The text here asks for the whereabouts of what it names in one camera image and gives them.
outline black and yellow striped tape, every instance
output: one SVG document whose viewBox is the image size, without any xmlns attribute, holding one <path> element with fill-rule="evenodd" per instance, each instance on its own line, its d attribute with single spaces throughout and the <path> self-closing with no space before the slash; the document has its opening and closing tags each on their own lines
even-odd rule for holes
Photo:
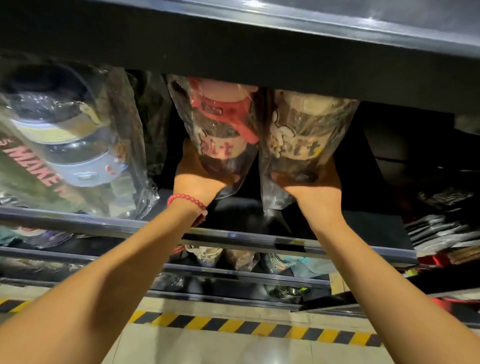
<svg viewBox="0 0 480 364">
<path fill-rule="evenodd" d="M 17 313 L 30 301 L 0 298 L 0 313 Z M 185 328 L 265 336 L 271 338 L 312 340 L 326 343 L 381 347 L 376 334 L 367 332 L 341 331 L 328 328 L 309 328 L 272 322 L 246 321 L 230 318 L 179 315 L 168 312 L 135 311 L 131 324 L 149 324 L 167 328 Z"/>
</svg>

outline black stripe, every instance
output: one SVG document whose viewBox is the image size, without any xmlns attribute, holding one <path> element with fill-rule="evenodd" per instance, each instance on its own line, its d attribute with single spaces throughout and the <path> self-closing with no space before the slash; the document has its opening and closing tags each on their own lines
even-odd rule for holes
<svg viewBox="0 0 480 364">
<path fill-rule="evenodd" d="M 333 341 L 335 344 L 348 344 L 352 340 L 354 332 L 351 331 L 340 331 Z"/>
<path fill-rule="evenodd" d="M 212 318 L 207 324 L 203 327 L 202 330 L 207 331 L 219 331 L 220 328 L 226 323 L 228 320 L 226 318 Z"/>
<path fill-rule="evenodd" d="M 292 326 L 290 325 L 277 325 L 268 336 L 271 338 L 284 338 L 291 328 Z"/>
<path fill-rule="evenodd" d="M 324 330 L 322 328 L 308 328 L 303 334 L 302 340 L 317 341 Z"/>
<path fill-rule="evenodd" d="M 382 344 L 382 341 L 377 336 L 377 334 L 371 334 L 369 339 L 367 340 L 367 346 L 373 346 L 379 348 Z"/>
<path fill-rule="evenodd" d="M 258 325 L 260 325 L 260 322 L 245 321 L 235 332 L 237 334 L 250 335 Z"/>
<path fill-rule="evenodd" d="M 172 321 L 169 328 L 184 328 L 188 325 L 190 321 L 193 320 L 194 316 L 180 315 L 175 320 Z"/>
<path fill-rule="evenodd" d="M 145 312 L 143 315 L 141 315 L 138 319 L 134 321 L 134 324 L 150 324 L 159 316 L 160 313 L 158 312 Z"/>
<path fill-rule="evenodd" d="M 6 300 L 4 303 L 0 304 L 0 312 L 6 313 L 14 308 L 20 306 L 22 303 L 25 301 L 19 301 L 19 300 Z"/>
</svg>

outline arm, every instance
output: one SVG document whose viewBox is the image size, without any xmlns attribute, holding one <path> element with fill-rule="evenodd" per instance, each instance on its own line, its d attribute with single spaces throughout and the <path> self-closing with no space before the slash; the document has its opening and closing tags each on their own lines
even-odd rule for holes
<svg viewBox="0 0 480 364">
<path fill-rule="evenodd" d="M 397 364 L 477 363 L 480 339 L 374 252 L 343 219 L 333 160 L 324 179 L 277 182 L 296 197 L 318 241 Z"/>
<path fill-rule="evenodd" d="M 225 187 L 184 144 L 174 193 L 205 205 Z M 182 235 L 200 215 L 177 198 L 132 237 L 73 274 L 0 327 L 0 363 L 100 363 L 161 271 Z"/>
</svg>

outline cartoon character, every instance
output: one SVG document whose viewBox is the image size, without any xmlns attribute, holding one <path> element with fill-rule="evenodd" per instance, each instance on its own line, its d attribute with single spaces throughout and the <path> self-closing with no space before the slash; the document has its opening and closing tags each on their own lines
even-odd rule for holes
<svg viewBox="0 0 480 364">
<path fill-rule="evenodd" d="M 282 153 L 286 151 L 286 147 L 290 140 L 295 137 L 295 132 L 286 125 L 278 126 L 278 111 L 272 114 L 272 123 L 270 124 L 270 135 L 267 146 L 270 152 L 280 158 Z"/>
</svg>

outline bracelet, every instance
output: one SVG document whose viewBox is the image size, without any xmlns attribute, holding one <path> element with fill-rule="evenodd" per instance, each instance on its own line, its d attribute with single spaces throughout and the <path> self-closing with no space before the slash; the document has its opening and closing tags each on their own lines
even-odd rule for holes
<svg viewBox="0 0 480 364">
<path fill-rule="evenodd" d="M 197 219 L 193 222 L 192 224 L 192 227 L 195 227 L 195 226 L 198 226 L 200 225 L 202 222 L 205 221 L 205 217 L 207 216 L 208 214 L 208 211 L 207 211 L 207 206 L 205 206 L 203 203 L 201 203 L 200 201 L 198 201 L 197 199 L 191 197 L 191 196 L 188 196 L 186 194 L 173 194 L 172 196 L 170 196 L 167 200 L 167 207 L 170 206 L 170 204 L 172 203 L 173 200 L 175 200 L 176 198 L 184 198 L 186 200 L 189 200 L 191 202 L 193 202 L 194 204 L 196 204 L 201 210 L 202 210 L 202 213 L 199 217 L 197 217 Z"/>
</svg>

